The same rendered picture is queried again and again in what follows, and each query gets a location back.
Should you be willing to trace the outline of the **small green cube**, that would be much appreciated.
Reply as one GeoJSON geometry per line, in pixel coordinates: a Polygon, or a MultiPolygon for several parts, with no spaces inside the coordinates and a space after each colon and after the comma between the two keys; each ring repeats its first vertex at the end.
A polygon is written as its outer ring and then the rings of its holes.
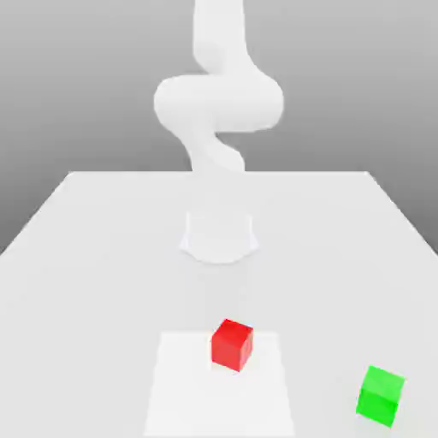
{"type": "Polygon", "coordinates": [[[370,365],[359,391],[356,413],[391,428],[404,384],[403,376],[370,365]]]}

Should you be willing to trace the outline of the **small red cube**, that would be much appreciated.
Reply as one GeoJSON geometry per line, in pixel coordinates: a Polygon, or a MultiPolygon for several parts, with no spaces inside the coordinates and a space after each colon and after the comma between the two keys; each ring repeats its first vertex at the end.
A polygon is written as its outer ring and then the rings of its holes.
{"type": "Polygon", "coordinates": [[[225,319],[211,337],[211,361],[240,372],[252,354],[253,327],[225,319]]]}

